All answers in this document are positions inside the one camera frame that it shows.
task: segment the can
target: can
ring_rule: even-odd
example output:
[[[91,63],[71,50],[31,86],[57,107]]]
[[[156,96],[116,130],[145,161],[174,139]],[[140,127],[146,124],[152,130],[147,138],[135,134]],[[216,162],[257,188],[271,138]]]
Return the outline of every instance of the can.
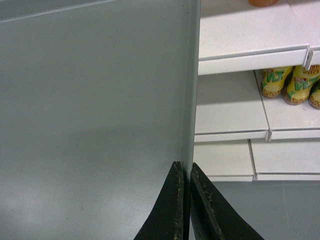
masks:
[[[309,97],[310,89],[320,76],[320,65],[312,65],[310,70],[303,66],[295,66],[292,79],[283,92],[287,104],[299,105]]]
[[[311,90],[309,104],[315,109],[320,110],[320,81],[315,83],[316,86]]]
[[[292,69],[292,66],[283,66],[262,70],[261,94],[266,98],[275,98],[280,95],[284,90],[286,78]]]

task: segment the shelf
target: shelf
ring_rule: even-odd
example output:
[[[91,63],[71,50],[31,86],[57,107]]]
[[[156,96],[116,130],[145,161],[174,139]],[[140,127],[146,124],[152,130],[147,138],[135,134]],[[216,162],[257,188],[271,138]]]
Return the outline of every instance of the shelf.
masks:
[[[257,180],[320,180],[320,140],[251,140]]]
[[[247,140],[195,143],[193,161],[211,181],[252,181]]]
[[[262,81],[261,71],[256,71],[257,82]],[[320,111],[311,107],[308,101],[291,106],[279,95],[275,98],[262,97],[270,140],[320,138]]]
[[[247,0],[203,0],[198,74],[303,65],[304,33],[286,0],[263,8]]]
[[[267,131],[253,71],[198,77],[195,142],[266,138]]]
[[[320,64],[320,3],[312,0],[287,0],[309,39],[310,51],[306,67]]]

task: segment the orange container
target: orange container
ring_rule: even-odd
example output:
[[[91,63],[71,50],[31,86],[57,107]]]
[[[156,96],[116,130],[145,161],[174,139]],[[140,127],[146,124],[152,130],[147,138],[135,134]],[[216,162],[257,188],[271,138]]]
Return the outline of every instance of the orange container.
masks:
[[[263,8],[276,4],[278,0],[248,0],[248,2],[255,7]]]

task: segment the can label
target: can label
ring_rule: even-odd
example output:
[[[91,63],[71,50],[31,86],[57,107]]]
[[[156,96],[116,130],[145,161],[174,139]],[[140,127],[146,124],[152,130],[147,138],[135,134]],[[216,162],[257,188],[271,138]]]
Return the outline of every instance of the can label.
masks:
[[[292,103],[300,103],[307,100],[310,89],[318,80],[319,75],[320,65],[313,65],[310,70],[305,70],[303,66],[296,66],[292,79],[286,88],[288,99]]]
[[[264,69],[261,83],[262,94],[267,98],[274,98],[281,94],[285,80],[292,71],[292,66]]]

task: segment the store shelf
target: store shelf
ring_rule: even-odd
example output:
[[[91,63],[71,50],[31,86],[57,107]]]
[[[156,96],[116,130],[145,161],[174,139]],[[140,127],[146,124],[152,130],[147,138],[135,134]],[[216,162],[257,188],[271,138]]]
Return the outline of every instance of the store shelf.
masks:
[[[257,180],[320,180],[320,140],[251,140]]]
[[[199,43],[199,75],[303,65],[309,49],[286,0],[264,8],[202,0]]]
[[[247,140],[195,143],[193,162],[211,181],[252,181],[254,170]]]
[[[262,81],[261,71],[256,71],[258,84]],[[269,140],[320,138],[320,111],[308,101],[292,106],[279,95],[276,98],[262,97],[267,121]]]
[[[195,142],[266,138],[267,132],[253,71],[199,76]]]
[[[287,1],[309,40],[310,51],[306,67],[320,64],[320,2],[317,0]]]

